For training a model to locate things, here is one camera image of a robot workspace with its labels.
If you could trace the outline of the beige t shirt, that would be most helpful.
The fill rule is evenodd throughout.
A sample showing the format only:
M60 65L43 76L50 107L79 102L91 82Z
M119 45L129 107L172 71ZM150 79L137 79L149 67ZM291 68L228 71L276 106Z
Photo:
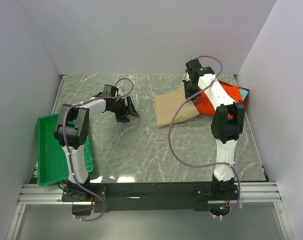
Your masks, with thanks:
M156 115L158 128L169 126L178 108L185 101L185 90L183 87L175 91L156 96L153 99L153 106ZM192 101L187 102L178 112L174 124L182 123L199 115L197 108Z

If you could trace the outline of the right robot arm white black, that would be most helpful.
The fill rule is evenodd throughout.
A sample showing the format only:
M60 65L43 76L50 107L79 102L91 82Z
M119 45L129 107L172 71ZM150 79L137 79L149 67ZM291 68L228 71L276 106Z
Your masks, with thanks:
M189 60L185 67L185 98L195 100L201 95L199 91L205 89L203 93L214 109L211 133L216 139L218 164L212 176L211 195L221 200L237 190L232 167L235 148L243 132L245 107L228 95L211 67L203 67L197 58Z

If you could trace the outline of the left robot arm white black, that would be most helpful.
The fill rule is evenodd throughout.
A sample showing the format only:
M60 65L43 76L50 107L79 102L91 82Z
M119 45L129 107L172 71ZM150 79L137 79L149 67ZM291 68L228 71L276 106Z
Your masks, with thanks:
M85 164L90 118L105 112L114 113L116 121L120 123L130 122L128 116L139 117L130 94L119 95L119 89L108 84L89 100L63 104L58 114L53 134L65 153L68 167L68 182L64 192L79 201L86 201L92 195Z

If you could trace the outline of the orange folded t shirt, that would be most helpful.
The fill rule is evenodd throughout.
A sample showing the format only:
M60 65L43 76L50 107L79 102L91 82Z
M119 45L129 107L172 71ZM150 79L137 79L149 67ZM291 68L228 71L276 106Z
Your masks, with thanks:
M219 82L222 88L226 91L226 93L236 102L240 103L243 101L242 93L237 85L230 85L223 81ZM215 110L210 102L207 95L203 92L201 95L197 98L196 101L196 109L198 112L202 115L207 116L214 116Z

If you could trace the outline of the dark red folded t shirt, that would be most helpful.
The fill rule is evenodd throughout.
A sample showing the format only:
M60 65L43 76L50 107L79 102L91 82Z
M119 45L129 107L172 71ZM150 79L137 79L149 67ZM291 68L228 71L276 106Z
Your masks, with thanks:
M227 102L224 102L223 104L225 106L228 106L228 105L232 105L233 103L242 103L242 105L243 105L243 115L245 115L247 105L248 105L248 102L249 102L250 90L247 89L247 88L240 87L238 85L228 84L228 83L226 83L224 81L221 81L221 80L219 80L218 82L220 83L222 88L225 90L225 92L228 94L228 96L229 96L228 99L231 99L231 101L228 100ZM248 95L247 95L247 97L245 98L244 101L242 101L242 96L239 92L239 88L242 88L242 89L245 89L245 90L248 91Z

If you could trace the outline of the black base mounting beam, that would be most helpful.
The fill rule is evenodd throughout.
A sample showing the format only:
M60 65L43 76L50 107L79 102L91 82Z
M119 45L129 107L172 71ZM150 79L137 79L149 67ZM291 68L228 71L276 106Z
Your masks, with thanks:
M84 201L61 196L63 203L92 206L95 213L102 211L194 210L207 212L210 201L235 201L238 189L224 198L212 194L212 182L155 182L155 183L91 183L89 190L97 196Z

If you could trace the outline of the green plastic tray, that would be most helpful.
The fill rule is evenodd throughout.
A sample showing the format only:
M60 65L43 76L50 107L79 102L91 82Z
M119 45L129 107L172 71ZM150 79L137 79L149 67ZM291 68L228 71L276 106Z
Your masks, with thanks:
M38 184L47 186L69 179L69 161L54 137L58 114L40 117L37 120Z

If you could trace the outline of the aluminium frame rail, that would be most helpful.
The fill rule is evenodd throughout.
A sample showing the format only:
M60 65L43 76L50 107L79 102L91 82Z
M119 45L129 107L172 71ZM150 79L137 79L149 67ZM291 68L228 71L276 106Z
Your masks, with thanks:
M293 239L275 182L235 183L229 190L215 190L210 182L158 183L92 183L90 188L98 197L86 194L77 186L39 186L25 184L7 233L16 239L26 206L72 205L78 212L195 210L207 211L210 205L273 203L280 229L286 240Z

